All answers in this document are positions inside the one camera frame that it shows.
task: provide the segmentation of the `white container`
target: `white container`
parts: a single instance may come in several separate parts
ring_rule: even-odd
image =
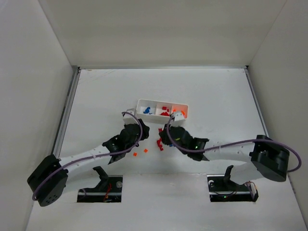
[[[145,114],[145,110],[150,107],[149,113]],[[153,100],[138,100],[137,104],[137,117],[142,119],[144,122],[166,124],[169,120],[169,116],[161,115],[163,112],[167,112],[169,115],[175,111],[181,111],[184,113],[183,121],[179,121],[179,124],[183,123],[188,118],[188,105],[180,103],[169,103]]]

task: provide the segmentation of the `white enclosure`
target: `white enclosure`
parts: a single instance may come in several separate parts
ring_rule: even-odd
[[[142,96],[189,105],[190,116],[183,125],[191,135],[209,138],[208,147],[264,134],[242,68],[82,70],[60,158],[95,148],[117,135],[123,128],[120,112],[136,108]],[[227,166],[242,162],[196,162],[168,146],[161,152],[156,140],[158,128],[164,123],[145,123],[150,127],[148,139],[141,141],[140,146],[124,159],[108,165],[110,157],[106,157],[101,165],[109,175],[124,175],[121,203],[84,205],[76,203],[77,191],[67,193],[48,207],[35,203],[28,230],[44,228],[52,231],[71,227],[82,231],[88,227],[98,231],[102,226],[111,231],[145,227],[149,231],[224,231],[247,230],[249,227],[256,231],[305,230],[289,181],[257,180],[260,198],[255,204],[211,203],[206,174],[224,174]],[[224,155],[226,159],[234,153],[248,156],[253,147],[251,143],[208,154]],[[66,219],[55,224],[53,221],[59,217]]]

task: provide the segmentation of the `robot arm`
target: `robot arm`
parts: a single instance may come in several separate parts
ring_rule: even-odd
[[[123,117],[124,129],[119,135],[112,137],[102,145],[90,151],[61,159],[57,159],[54,155],[47,156],[27,180],[34,192],[33,199],[37,200],[40,206],[47,206],[67,191],[86,187],[105,188],[109,177],[100,167],[108,162],[104,157],[110,155],[111,159],[108,164],[114,163],[124,158],[133,146],[138,146],[139,141],[149,137],[150,128],[141,119],[137,119],[128,112]],[[132,115],[135,120],[127,117],[127,114]],[[163,144],[175,145],[183,154],[195,161],[223,159],[246,162],[239,166],[229,166],[226,169],[225,175],[219,180],[221,191],[231,191],[232,189],[234,191],[234,188],[242,187],[246,182],[261,177],[279,182],[286,180],[289,151],[280,145],[271,143],[270,138],[258,135],[254,141],[254,148],[249,154],[244,154],[237,146],[228,149],[218,148],[216,152],[205,152],[217,147],[205,149],[209,139],[194,138],[184,128],[176,127],[179,125],[178,122],[183,119],[180,112],[174,113],[172,118],[174,123],[171,126],[169,123],[166,124],[164,130],[159,133]],[[99,178],[92,177],[89,180],[83,180],[83,184],[86,182],[87,185],[80,185],[80,180],[83,177],[80,174],[92,169],[98,173]]]
[[[61,159],[49,155],[40,163],[27,180],[34,193],[34,199],[38,201],[40,206],[52,204],[64,192],[80,189],[80,184],[74,177],[91,169],[99,174],[100,182],[98,178],[94,181],[90,180],[83,187],[95,185],[103,187],[107,183],[108,175],[100,167],[106,162],[104,157],[110,154],[112,157],[109,164],[114,163],[124,158],[126,153],[131,150],[130,147],[138,146],[139,139],[142,141],[149,137],[150,128],[141,119],[138,119],[138,124],[134,120],[127,119],[125,115],[123,119],[126,124],[120,134],[102,145],[87,152]]]
[[[173,119],[177,122],[182,120],[182,117],[183,115],[180,112],[176,112]],[[255,146],[249,154],[244,154],[237,146],[232,146],[228,149],[219,148],[217,152],[205,153],[205,145],[209,139],[194,138],[184,128],[175,127],[174,124],[172,123],[169,126],[169,135],[172,140],[170,140],[167,133],[168,124],[165,124],[164,130],[159,133],[159,136],[163,144],[174,144],[175,147],[189,158],[195,161],[222,159],[246,162],[239,166],[229,166],[225,173],[226,181],[231,180],[238,185],[262,177],[277,182],[286,181],[290,153],[284,147],[270,142],[270,138],[264,135],[257,135]]]

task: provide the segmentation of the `red wire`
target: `red wire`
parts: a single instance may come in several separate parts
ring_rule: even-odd
[[[106,192],[106,194],[105,194],[105,197],[104,197],[104,199],[103,199],[103,202],[105,202],[105,200],[106,200],[106,198],[107,198],[107,196],[108,196],[108,193],[109,193],[110,191],[111,191],[111,184],[108,185],[107,192]]]

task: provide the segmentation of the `red object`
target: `red object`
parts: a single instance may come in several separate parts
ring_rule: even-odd
[[[161,116],[169,116],[168,112],[162,112],[160,115]]]
[[[105,194],[105,197],[104,197],[104,199],[103,199],[103,202],[105,202],[105,200],[108,198],[108,193],[110,192],[110,190],[111,190],[111,184],[108,185],[107,192],[106,192],[106,194]]]
[[[163,149],[163,145],[161,144],[161,141],[162,141],[162,138],[160,138],[159,140],[157,140],[156,143],[157,143],[157,146],[159,147],[159,149],[160,149],[161,151],[163,151],[164,149]]]

